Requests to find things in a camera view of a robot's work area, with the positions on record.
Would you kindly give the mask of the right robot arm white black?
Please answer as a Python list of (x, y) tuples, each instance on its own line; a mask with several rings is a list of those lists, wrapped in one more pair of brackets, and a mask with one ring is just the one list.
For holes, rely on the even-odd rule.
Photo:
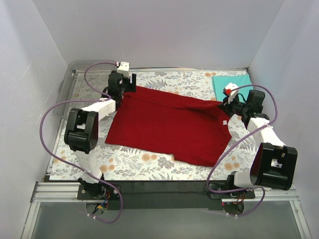
[(255, 186), (289, 190), (293, 183), (298, 152), (277, 137), (270, 127), (269, 117), (262, 113), (265, 93), (250, 90), (247, 100), (241, 102), (237, 91), (232, 93), (227, 89), (224, 92), (226, 97), (219, 108), (228, 116), (239, 115), (245, 128), (254, 133), (253, 138), (259, 147), (250, 169), (232, 172), (227, 177), (226, 194), (237, 198), (244, 188)]

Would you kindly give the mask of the clear plastic bin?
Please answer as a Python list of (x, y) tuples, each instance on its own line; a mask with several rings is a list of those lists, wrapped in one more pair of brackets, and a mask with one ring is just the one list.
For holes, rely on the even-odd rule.
[(98, 69), (102, 71), (116, 69), (115, 60), (82, 60), (73, 61), (68, 65), (63, 81), (58, 88), (58, 97), (56, 103), (67, 101), (71, 99), (74, 86), (76, 84), (77, 75), (79, 72), (84, 72), (91, 65), (101, 62), (107, 62), (106, 64), (98, 65)]

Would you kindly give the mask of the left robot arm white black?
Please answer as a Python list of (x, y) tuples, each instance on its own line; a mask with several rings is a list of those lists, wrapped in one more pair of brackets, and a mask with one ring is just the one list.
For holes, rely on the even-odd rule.
[(108, 76), (108, 85), (98, 102), (83, 108), (72, 108), (69, 112), (64, 142), (74, 152), (79, 165), (84, 169), (78, 179), (91, 197), (105, 196), (106, 185), (99, 180), (103, 173), (95, 157), (99, 139), (99, 121), (114, 113), (123, 102), (124, 93), (136, 91), (137, 75), (113, 70)]

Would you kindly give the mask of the red t shirt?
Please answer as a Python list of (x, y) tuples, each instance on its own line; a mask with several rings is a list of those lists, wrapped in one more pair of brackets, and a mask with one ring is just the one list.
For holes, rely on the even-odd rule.
[(212, 167), (232, 138), (219, 104), (137, 87), (124, 94), (105, 142)]

